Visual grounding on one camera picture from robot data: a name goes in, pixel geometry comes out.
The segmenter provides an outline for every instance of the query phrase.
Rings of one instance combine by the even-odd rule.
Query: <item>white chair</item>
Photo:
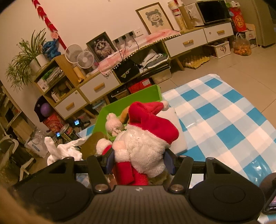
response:
[[[19,143],[16,139],[12,138],[12,135],[7,135],[7,133],[5,132],[5,129],[2,128],[2,131],[4,132],[4,134],[2,136],[4,136],[1,140],[0,140],[0,145],[1,143],[3,143],[4,141],[7,141],[9,145],[8,150],[5,152],[2,160],[0,161],[0,169],[2,169],[9,161],[10,157],[12,154],[15,153],[17,147],[19,146]],[[19,174],[19,181],[23,180],[23,175],[24,172],[29,175],[30,173],[26,170],[26,168],[32,163],[32,161],[34,160],[34,158],[32,157],[31,159],[29,159],[29,161],[27,161],[26,163],[24,163],[21,167],[20,167],[20,174]]]

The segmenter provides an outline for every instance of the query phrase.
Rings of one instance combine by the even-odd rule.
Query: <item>wooden drawer handle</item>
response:
[[[103,82],[102,84],[96,86],[96,87],[94,88],[94,90],[97,91],[98,89],[100,89],[100,88],[102,88],[102,87],[104,87],[104,86],[105,86],[105,84],[104,84],[104,82]]]
[[[189,40],[189,41],[183,42],[184,45],[191,44],[191,43],[193,43],[193,40]]]
[[[71,110],[73,107],[75,106],[74,102],[73,103],[70,103],[67,107],[65,107],[65,109],[67,111]]]
[[[219,30],[219,31],[217,31],[217,33],[221,34],[221,33],[225,33],[225,31],[224,30]]]

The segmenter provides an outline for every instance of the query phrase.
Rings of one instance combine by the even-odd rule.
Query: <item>white fluffy beard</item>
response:
[[[128,125],[119,136],[130,154],[132,166],[139,172],[155,177],[163,172],[163,153],[170,145],[147,130]]]

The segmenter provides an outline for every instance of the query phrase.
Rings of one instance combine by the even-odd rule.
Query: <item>refrigerator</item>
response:
[[[240,3],[245,23],[256,28],[258,45],[268,46],[275,43],[275,32],[268,5],[263,0],[236,0]]]

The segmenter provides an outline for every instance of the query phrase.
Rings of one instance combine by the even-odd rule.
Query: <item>black power cord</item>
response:
[[[144,74],[144,66],[143,66],[143,64],[142,64],[142,60],[141,60],[140,55],[139,55],[139,45],[138,45],[137,41],[134,39],[133,33],[130,32],[129,34],[130,34],[130,36],[133,38],[133,40],[136,42],[136,44],[137,44],[137,46],[138,46],[138,56],[139,56],[139,59],[140,59],[140,63],[141,63],[141,65],[142,65],[142,67],[143,67],[143,72],[142,72],[142,75],[143,75],[143,74]]]
[[[120,53],[121,59],[122,59],[122,61],[123,61],[123,58],[122,58],[122,55],[121,55],[120,49],[119,49],[119,48],[118,48],[118,46],[117,46],[117,42],[119,43],[119,41],[118,41],[118,39],[116,39],[116,40],[115,40],[115,44],[116,44],[117,49],[119,50],[119,53]]]
[[[125,54],[125,52],[126,52],[126,39],[124,39],[124,54]]]

